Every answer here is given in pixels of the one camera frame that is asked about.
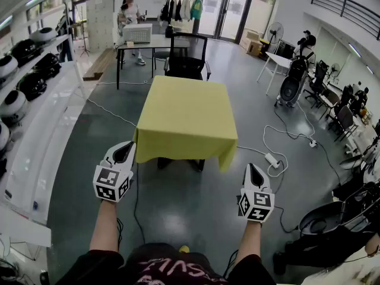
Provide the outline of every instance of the yellow tablecloth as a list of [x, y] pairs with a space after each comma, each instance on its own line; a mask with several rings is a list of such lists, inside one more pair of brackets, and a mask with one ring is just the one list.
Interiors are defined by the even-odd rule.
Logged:
[[238, 134], [224, 84], [156, 76], [135, 130], [136, 162], [219, 158], [229, 168]]

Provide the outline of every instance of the power strip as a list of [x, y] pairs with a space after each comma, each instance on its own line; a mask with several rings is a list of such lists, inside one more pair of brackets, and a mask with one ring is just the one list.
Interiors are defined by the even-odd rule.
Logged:
[[273, 166], [273, 168], [277, 169], [279, 166], [279, 162], [272, 156], [272, 154], [268, 153], [265, 155], [265, 159], [268, 160], [269, 164]]

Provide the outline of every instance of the wooden step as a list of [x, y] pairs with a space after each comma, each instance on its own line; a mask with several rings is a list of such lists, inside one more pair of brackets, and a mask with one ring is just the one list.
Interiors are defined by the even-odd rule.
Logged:
[[83, 80], [99, 80], [110, 62], [112, 62], [115, 58], [116, 52], [113, 49], [105, 49], [88, 69], [88, 71], [83, 75]]

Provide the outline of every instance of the railing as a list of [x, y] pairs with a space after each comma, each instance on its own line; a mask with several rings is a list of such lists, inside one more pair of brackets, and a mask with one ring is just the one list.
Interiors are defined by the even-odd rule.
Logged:
[[318, 5], [344, 17], [380, 39], [380, 15], [352, 0], [311, 0]]

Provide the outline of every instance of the white sneaker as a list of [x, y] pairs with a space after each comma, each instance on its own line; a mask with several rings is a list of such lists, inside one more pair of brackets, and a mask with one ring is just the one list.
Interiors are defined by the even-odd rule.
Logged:
[[144, 60], [142, 60], [142, 59], [137, 59], [136, 64], [138, 64], [138, 65], [145, 65], [146, 62]]

